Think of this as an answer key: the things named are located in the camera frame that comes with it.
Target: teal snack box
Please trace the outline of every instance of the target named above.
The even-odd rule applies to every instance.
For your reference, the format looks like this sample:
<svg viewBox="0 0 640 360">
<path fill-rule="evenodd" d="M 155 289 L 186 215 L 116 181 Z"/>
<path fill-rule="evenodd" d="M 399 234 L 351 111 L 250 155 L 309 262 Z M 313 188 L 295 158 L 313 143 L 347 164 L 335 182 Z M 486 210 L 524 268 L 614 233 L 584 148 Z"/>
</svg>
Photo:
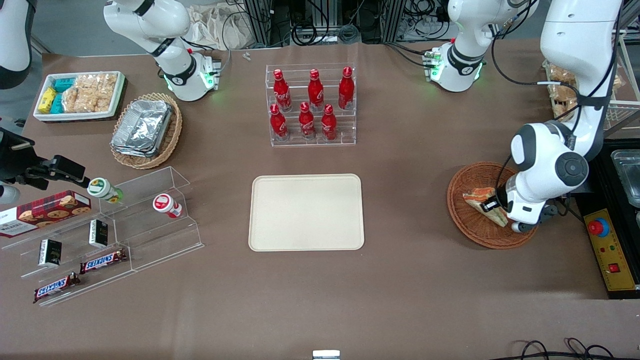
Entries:
<svg viewBox="0 0 640 360">
<path fill-rule="evenodd" d="M 66 89 L 68 89 L 71 86 L 73 86 L 75 81 L 76 81 L 75 78 L 57 79 L 53 83 L 53 90 L 55 90 L 56 92 L 63 92 Z"/>
<path fill-rule="evenodd" d="M 62 114 L 65 112 L 65 109 L 62 107 L 62 94 L 57 94 L 55 98 L 53 98 L 53 103 L 51 104 L 50 114 Z"/>
</svg>

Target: wicker basket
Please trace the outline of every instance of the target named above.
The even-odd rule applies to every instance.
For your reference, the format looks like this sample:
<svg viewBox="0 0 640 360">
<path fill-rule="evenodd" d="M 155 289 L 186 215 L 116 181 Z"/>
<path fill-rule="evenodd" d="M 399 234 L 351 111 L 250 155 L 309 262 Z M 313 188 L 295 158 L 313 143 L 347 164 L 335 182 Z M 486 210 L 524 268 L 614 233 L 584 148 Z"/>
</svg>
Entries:
<svg viewBox="0 0 640 360">
<path fill-rule="evenodd" d="M 512 249 L 531 239 L 538 227 L 526 233 L 516 233 L 511 230 L 512 221 L 506 227 L 501 227 L 462 199 L 463 193 L 474 188 L 495 186 L 495 178 L 501 167 L 498 163 L 480 161 L 460 169 L 449 183 L 447 207 L 458 229 L 467 238 L 491 249 Z M 506 167 L 500 177 L 500 184 L 504 184 L 515 174 L 513 169 Z"/>
<path fill-rule="evenodd" d="M 154 92 L 153 94 L 142 95 L 136 100 L 162 100 L 173 106 L 173 111 L 169 119 L 170 123 L 166 128 L 166 132 L 164 133 L 164 139 L 160 146 L 160 153 L 158 155 L 154 156 L 153 158 L 143 158 L 141 156 L 120 154 L 119 152 L 116 152 L 114 148 L 111 148 L 111 153 L 113 153 L 113 156 L 119 163 L 127 165 L 128 167 L 144 170 L 156 167 L 164 163 L 169 158 L 169 156 L 171 156 L 171 153 L 175 149 L 175 146 L 178 144 L 178 138 L 180 137 L 180 131 L 182 130 L 182 115 L 180 114 L 180 109 L 178 108 L 178 104 L 175 103 L 175 100 L 165 94 Z M 132 103 L 133 102 L 129 103 L 129 105 L 127 105 L 127 107 L 120 114 L 115 129 L 113 130 L 114 134 L 116 133 L 116 131 L 118 131 L 118 127 L 122 122 L 122 118 L 124 117 L 124 114 L 127 112 L 127 110 L 131 107 Z"/>
</svg>

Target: snickers logo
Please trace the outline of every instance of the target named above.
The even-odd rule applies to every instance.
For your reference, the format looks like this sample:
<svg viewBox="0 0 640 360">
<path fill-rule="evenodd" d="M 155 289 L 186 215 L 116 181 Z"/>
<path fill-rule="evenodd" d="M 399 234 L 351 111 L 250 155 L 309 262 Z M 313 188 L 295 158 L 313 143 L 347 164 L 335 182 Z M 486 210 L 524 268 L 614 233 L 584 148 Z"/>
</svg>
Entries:
<svg viewBox="0 0 640 360">
<path fill-rule="evenodd" d="M 67 280 L 68 280 L 68 277 L 65 277 L 64 279 L 60 279 L 52 284 L 49 284 L 43 288 L 38 289 L 38 293 L 36 294 L 36 297 L 43 297 L 44 295 L 54 290 L 64 288 L 67 285 Z"/>
<path fill-rule="evenodd" d="M 84 268 L 84 270 L 85 271 L 91 270 L 91 269 L 97 268 L 97 267 L 99 267 L 99 266 L 101 266 L 103 264 L 106 265 L 106 264 L 112 262 L 113 261 L 113 255 L 114 255 L 114 253 L 111 253 L 109 255 L 102 256 L 101 258 L 97 258 L 95 260 L 89 261 L 86 264 L 86 267 Z"/>
</svg>

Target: yellow control panel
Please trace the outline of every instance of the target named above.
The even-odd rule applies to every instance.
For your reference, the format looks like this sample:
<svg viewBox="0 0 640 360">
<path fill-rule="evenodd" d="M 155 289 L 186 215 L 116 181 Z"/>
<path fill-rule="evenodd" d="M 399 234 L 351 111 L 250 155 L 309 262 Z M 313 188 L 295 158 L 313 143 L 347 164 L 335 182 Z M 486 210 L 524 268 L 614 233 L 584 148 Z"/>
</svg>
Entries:
<svg viewBox="0 0 640 360">
<path fill-rule="evenodd" d="M 616 231 L 606 209 L 584 217 L 602 277 L 609 291 L 635 290 L 627 259 L 622 253 Z"/>
</svg>

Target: yellow snack box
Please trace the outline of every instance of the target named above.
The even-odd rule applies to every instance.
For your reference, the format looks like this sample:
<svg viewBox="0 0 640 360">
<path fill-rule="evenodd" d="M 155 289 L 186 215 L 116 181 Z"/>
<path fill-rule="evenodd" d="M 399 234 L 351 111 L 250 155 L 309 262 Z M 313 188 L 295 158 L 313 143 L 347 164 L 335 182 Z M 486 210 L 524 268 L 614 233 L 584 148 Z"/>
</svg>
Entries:
<svg viewBox="0 0 640 360">
<path fill-rule="evenodd" d="M 55 98 L 56 91 L 53 90 L 52 87 L 49 87 L 45 90 L 44 94 L 42 94 L 42 98 L 38 103 L 38 111 L 43 114 L 48 114 L 51 111 L 51 104 L 53 104 Z"/>
</svg>

